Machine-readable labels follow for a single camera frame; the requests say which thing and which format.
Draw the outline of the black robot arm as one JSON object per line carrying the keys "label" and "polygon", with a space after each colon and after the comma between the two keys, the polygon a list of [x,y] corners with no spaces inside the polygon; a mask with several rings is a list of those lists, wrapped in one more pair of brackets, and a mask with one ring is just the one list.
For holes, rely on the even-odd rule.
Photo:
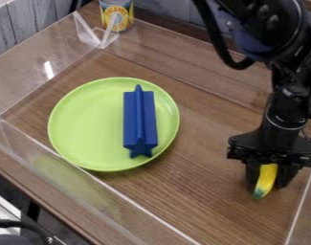
{"label": "black robot arm", "polygon": [[260,126],[229,137],[228,157],[245,165],[260,199],[311,167],[311,24],[301,0],[193,0],[217,56],[244,70],[255,63],[271,72]]}

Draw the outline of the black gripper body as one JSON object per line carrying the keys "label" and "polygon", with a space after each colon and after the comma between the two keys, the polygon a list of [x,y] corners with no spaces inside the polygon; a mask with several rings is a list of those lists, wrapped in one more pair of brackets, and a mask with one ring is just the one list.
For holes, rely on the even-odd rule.
{"label": "black gripper body", "polygon": [[260,164],[311,167],[311,140],[299,135],[307,120],[283,121],[264,114],[260,127],[228,139],[227,158],[245,163],[253,159]]}

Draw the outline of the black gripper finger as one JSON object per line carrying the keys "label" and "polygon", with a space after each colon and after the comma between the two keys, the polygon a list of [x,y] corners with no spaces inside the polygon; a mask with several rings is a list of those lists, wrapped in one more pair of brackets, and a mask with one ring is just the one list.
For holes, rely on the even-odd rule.
{"label": "black gripper finger", "polygon": [[299,171],[297,166],[277,166],[277,174],[275,179],[275,187],[277,189],[284,188],[293,180]]}
{"label": "black gripper finger", "polygon": [[260,164],[256,160],[249,159],[245,164],[245,180],[247,180],[247,190],[252,192],[257,184],[260,176]]}

